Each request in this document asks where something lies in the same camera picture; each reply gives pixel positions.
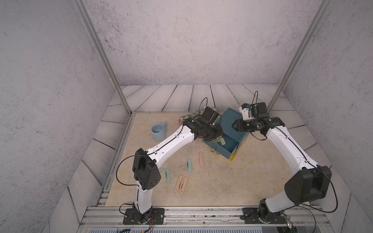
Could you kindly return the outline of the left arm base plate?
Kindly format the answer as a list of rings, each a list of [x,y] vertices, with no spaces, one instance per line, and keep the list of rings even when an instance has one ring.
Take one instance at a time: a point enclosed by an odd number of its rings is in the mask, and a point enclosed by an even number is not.
[[[141,214],[135,207],[126,209],[123,225],[162,225],[164,223],[165,209],[150,208],[146,213]]]

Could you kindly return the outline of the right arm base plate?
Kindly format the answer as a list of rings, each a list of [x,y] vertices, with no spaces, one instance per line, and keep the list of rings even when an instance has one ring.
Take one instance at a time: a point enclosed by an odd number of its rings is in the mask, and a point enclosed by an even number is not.
[[[261,207],[243,208],[240,219],[243,220],[245,224],[286,224],[286,220],[282,212],[267,212]]]

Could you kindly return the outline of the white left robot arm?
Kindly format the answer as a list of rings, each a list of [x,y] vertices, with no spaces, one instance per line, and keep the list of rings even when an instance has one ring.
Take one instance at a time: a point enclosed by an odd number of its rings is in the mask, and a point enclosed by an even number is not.
[[[138,149],[133,163],[133,172],[137,189],[137,198],[133,204],[141,215],[152,209],[153,188],[160,182],[159,168],[183,146],[197,138],[215,141],[222,138],[223,129],[219,123],[212,124],[203,116],[191,116],[183,121],[176,132],[158,145],[148,149]]]

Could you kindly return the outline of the teal pull-out drawer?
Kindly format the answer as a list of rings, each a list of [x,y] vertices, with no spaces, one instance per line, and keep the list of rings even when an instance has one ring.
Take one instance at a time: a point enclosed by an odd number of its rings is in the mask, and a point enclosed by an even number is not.
[[[233,135],[223,134],[225,145],[222,145],[220,143],[220,139],[216,141],[211,141],[211,142],[205,141],[203,139],[203,142],[206,143],[211,148],[212,152],[216,152],[224,156],[225,158],[229,159],[235,146],[245,137],[246,137],[245,133],[238,132],[237,134],[233,134]]]

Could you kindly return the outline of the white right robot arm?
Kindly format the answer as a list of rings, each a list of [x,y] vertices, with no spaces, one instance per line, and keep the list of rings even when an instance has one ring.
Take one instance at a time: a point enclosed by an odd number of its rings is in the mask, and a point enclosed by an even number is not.
[[[260,221],[270,223],[289,208],[326,196],[331,170],[307,155],[279,117],[237,119],[232,127],[238,132],[259,131],[277,147],[293,173],[283,191],[260,201],[257,213]]]

